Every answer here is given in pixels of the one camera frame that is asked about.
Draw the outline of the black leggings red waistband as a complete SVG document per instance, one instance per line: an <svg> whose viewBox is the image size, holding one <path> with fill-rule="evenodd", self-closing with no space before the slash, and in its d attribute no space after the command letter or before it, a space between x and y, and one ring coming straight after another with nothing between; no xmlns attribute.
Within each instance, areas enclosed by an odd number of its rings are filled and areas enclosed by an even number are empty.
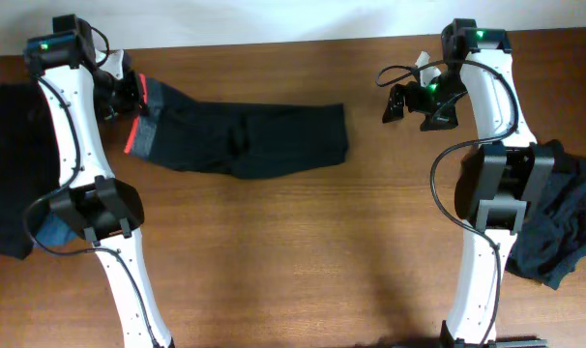
<svg viewBox="0 0 586 348"><path fill-rule="evenodd" d="M343 104L197 101L142 75L146 109L132 123L125 152L179 172L273 179L344 163Z"/></svg>

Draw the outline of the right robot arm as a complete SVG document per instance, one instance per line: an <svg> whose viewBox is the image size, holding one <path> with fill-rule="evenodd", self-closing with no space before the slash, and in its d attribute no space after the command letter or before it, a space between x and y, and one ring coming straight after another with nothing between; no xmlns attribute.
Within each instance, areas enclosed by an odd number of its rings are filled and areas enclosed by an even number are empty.
<svg viewBox="0 0 586 348"><path fill-rule="evenodd" d="M455 105L468 97L476 138L438 155L472 149L461 164L454 210L439 211L463 230L463 251L453 307L443 321L437 347L544 347L540 338L500 338L496 320L508 258L524 222L536 210L555 164L522 114L513 84L513 48L504 29L481 28L457 18L441 33L442 58L422 53L415 65L387 82L383 123L406 112L425 119L421 131L457 127Z"/></svg>

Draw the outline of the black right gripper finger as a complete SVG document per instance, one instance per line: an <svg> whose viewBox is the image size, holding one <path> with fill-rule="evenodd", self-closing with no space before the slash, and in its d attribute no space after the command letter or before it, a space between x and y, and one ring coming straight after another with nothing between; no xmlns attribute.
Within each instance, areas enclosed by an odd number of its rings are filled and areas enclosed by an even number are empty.
<svg viewBox="0 0 586 348"><path fill-rule="evenodd" d="M457 127L454 108L448 108L437 114L426 114L420 125L420 131L447 131Z"/></svg>
<svg viewBox="0 0 586 348"><path fill-rule="evenodd" d="M389 93L388 103L382 116L382 123L400 121L404 117L405 87L395 84Z"/></svg>

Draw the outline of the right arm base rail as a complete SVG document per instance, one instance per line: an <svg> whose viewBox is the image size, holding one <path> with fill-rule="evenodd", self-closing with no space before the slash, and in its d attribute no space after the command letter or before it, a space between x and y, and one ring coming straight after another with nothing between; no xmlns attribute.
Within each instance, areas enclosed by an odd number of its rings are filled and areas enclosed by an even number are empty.
<svg viewBox="0 0 586 348"><path fill-rule="evenodd" d="M490 343L491 348L548 348L548 342L540 338L501 338Z"/></svg>

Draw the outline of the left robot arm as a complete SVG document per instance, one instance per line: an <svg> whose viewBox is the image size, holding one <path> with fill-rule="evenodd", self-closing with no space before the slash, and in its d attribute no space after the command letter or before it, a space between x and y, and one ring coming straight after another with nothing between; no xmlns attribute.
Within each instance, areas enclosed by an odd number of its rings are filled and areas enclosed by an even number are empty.
<svg viewBox="0 0 586 348"><path fill-rule="evenodd" d="M100 260L127 347L173 346L145 266L137 190L116 179L99 125L147 110L146 80L121 50L99 50L98 29L74 15L56 16L52 32L31 38L25 63L44 95L59 158L59 186L27 207L45 204Z"/></svg>

